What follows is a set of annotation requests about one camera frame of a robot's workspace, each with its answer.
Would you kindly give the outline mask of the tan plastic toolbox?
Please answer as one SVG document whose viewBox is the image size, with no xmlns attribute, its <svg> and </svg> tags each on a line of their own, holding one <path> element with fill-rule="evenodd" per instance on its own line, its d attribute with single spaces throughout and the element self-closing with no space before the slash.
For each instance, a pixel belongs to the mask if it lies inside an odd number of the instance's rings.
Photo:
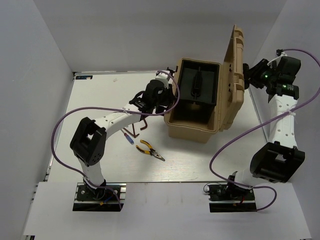
<svg viewBox="0 0 320 240">
<path fill-rule="evenodd" d="M 233 26 L 222 63 L 181 58 L 174 79 L 178 104 L 164 115 L 171 138 L 207 143 L 231 127 L 245 96 L 244 34 Z"/>
</svg>

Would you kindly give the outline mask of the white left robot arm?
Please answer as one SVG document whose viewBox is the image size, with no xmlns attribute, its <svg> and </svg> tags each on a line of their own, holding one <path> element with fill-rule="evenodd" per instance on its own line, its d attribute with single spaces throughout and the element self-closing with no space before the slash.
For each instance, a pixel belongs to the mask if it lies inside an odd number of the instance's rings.
<svg viewBox="0 0 320 240">
<path fill-rule="evenodd" d="M 163 114 L 176 100 L 173 85 L 152 79 L 146 89 L 137 93 L 120 111 L 97 119 L 83 118 L 70 142 L 85 177 L 88 193 L 99 200 L 105 196 L 106 180 L 102 175 L 102 159 L 107 139 L 124 127 L 144 120 L 150 114 Z"/>
</svg>

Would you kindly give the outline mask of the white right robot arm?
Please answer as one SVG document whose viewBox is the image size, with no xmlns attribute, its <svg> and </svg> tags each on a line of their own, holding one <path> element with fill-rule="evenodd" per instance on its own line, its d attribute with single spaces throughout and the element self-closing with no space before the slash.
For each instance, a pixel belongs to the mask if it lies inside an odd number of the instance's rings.
<svg viewBox="0 0 320 240">
<path fill-rule="evenodd" d="M 301 61 L 282 53 L 273 61 L 262 59 L 254 67 L 243 64 L 245 87 L 265 89 L 270 117 L 267 143 L 252 157 L 249 168 L 233 173 L 234 182 L 225 188 L 226 195 L 236 200 L 264 182 L 286 183 L 305 160 L 295 139 L 295 113 L 299 87 L 293 82 L 301 68 Z"/>
</svg>

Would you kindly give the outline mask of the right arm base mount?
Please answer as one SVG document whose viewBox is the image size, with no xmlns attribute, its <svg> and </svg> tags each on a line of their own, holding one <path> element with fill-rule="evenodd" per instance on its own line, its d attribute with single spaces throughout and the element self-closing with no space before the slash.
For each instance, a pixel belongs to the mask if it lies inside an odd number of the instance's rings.
<svg viewBox="0 0 320 240">
<path fill-rule="evenodd" d="M 257 212 L 252 189 L 244 189 L 229 182 L 209 182 L 203 187 L 208 195 L 210 213 Z"/>
</svg>

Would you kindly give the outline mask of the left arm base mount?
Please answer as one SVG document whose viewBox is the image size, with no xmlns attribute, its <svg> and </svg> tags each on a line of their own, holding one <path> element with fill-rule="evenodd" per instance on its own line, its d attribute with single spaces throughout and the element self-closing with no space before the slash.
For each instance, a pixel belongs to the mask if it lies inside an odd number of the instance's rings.
<svg viewBox="0 0 320 240">
<path fill-rule="evenodd" d="M 111 190 L 97 188 L 95 194 L 89 187 L 79 182 L 76 187 L 73 212 L 120 212 L 125 203 L 126 183 L 110 183 Z"/>
</svg>

